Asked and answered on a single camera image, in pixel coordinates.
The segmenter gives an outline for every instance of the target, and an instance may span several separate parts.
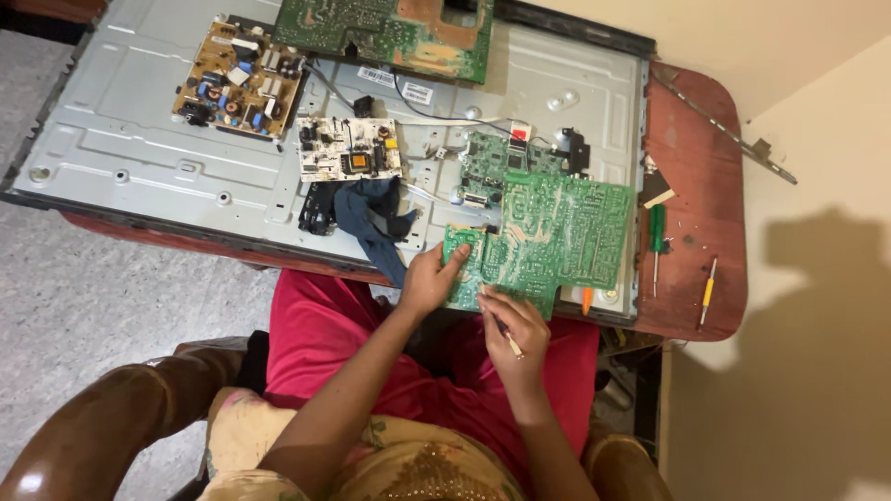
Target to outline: pink pants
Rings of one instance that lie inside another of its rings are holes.
[[[266,399],[300,408],[380,325],[386,313],[366,283],[284,269],[269,322]],[[526,448],[504,386],[486,353],[481,316],[444,334],[455,382],[434,379],[402,355],[390,371],[373,413],[459,431],[492,449],[527,492]],[[597,363],[596,325],[562,318],[550,323],[544,388],[569,443],[580,456],[588,435]]]

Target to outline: wooden chair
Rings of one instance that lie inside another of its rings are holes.
[[[0,483],[0,501],[112,501],[136,455],[204,419],[220,389],[262,393],[267,355],[268,334],[257,331],[183,343],[171,357],[106,373],[37,431]],[[643,447],[605,423],[593,424],[582,463],[603,501],[672,499]],[[196,499],[202,473],[170,499]]]

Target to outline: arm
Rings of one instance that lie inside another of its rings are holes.
[[[544,393],[542,366],[551,331],[528,300],[516,300],[489,286],[478,301],[486,327],[486,348],[504,383],[519,434],[526,445],[537,499],[597,499]],[[498,318],[523,350],[514,355]]]
[[[408,337],[446,299],[469,252],[469,246],[459,247],[444,267],[442,243],[414,258],[396,309],[290,420],[257,468],[284,475],[312,499],[320,497],[362,436]]]

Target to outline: power supply board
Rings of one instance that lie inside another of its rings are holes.
[[[525,142],[516,146],[506,137],[471,132],[467,136],[467,149],[459,157],[462,159],[461,185],[457,196],[471,207],[497,207],[504,195],[504,177],[509,169],[565,175],[568,162],[560,154],[550,148],[527,146]]]
[[[176,88],[173,114],[189,125],[281,139],[303,75],[304,54],[272,42],[271,25],[214,21]]]
[[[346,53],[420,73],[486,81],[495,0],[476,12],[442,0],[284,0],[275,41],[327,54]]]
[[[296,119],[300,180],[352,181],[402,175],[393,119]]]
[[[446,227],[444,261],[462,243],[472,250],[443,306],[478,310],[482,282],[550,319],[561,285],[614,289],[633,203],[628,186],[511,168],[500,228]]]

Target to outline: person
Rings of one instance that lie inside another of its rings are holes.
[[[469,252],[415,257],[388,315],[367,284],[284,269],[266,392],[217,395],[200,499],[597,499],[579,463],[596,326],[487,286],[481,316],[442,338],[454,380],[403,354]]]

